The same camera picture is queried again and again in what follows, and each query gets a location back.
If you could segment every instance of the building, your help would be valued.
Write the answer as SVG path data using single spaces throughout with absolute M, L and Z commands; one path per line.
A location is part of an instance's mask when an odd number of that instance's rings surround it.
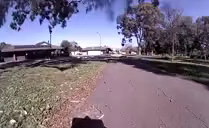
M 25 59 L 48 58 L 63 54 L 63 48 L 41 42 L 36 45 L 5 45 L 2 49 L 4 61 L 22 61 Z
M 88 56 L 96 56 L 96 55 L 103 55 L 103 54 L 109 54 L 113 50 L 109 47 L 86 47 L 82 49 L 82 55 L 88 55 Z

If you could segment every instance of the pole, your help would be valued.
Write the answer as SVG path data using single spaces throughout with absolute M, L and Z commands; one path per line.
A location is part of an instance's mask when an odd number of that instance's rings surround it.
M 52 35 L 51 35 L 51 33 L 50 33 L 50 47 L 52 47 L 51 36 L 52 36 Z
M 50 32 L 50 47 L 52 47 L 52 44 L 51 44 L 51 36 L 52 36 L 52 27 L 49 26 L 49 32 Z
M 101 49 L 101 47 L 102 47 L 102 37 L 101 37 L 101 34 L 99 33 L 99 32 L 96 32 L 98 35 L 99 35 L 99 47 L 100 47 L 100 49 Z

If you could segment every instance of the roof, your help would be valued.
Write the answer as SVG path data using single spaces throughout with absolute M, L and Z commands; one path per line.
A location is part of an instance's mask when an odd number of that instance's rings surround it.
M 62 47 L 50 45 L 46 42 L 36 45 L 8 45 L 1 49 L 2 52 L 21 52 L 21 51 L 38 51 L 38 50 L 55 50 L 63 49 Z
M 111 48 L 109 47 L 86 47 L 86 48 L 83 48 L 82 51 L 106 51 L 106 50 L 110 50 L 112 51 Z

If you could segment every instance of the sky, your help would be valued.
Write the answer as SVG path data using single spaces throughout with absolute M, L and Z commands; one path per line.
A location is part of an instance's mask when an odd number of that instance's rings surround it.
M 114 4 L 115 18 L 122 14 L 125 4 L 123 0 L 118 0 Z M 170 2 L 173 7 L 183 10 L 183 15 L 209 16 L 209 0 L 160 0 L 160 3 Z M 55 27 L 52 33 L 52 44 L 60 45 L 62 40 L 76 41 L 82 47 L 99 46 L 101 35 L 102 46 L 113 48 L 121 47 L 122 36 L 118 35 L 116 20 L 111 21 L 105 10 L 92 11 L 86 14 L 85 9 L 80 7 L 80 12 L 73 15 L 67 22 L 66 28 Z M 8 16 L 6 24 L 0 28 L 0 42 L 13 45 L 36 44 L 49 40 L 47 23 L 42 25 L 39 22 L 27 20 L 20 32 L 9 27 L 11 17 Z

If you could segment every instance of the asphalt road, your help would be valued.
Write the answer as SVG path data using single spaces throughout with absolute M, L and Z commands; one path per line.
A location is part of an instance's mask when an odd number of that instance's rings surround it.
M 209 128 L 209 90 L 178 77 L 108 64 L 89 102 L 107 128 Z

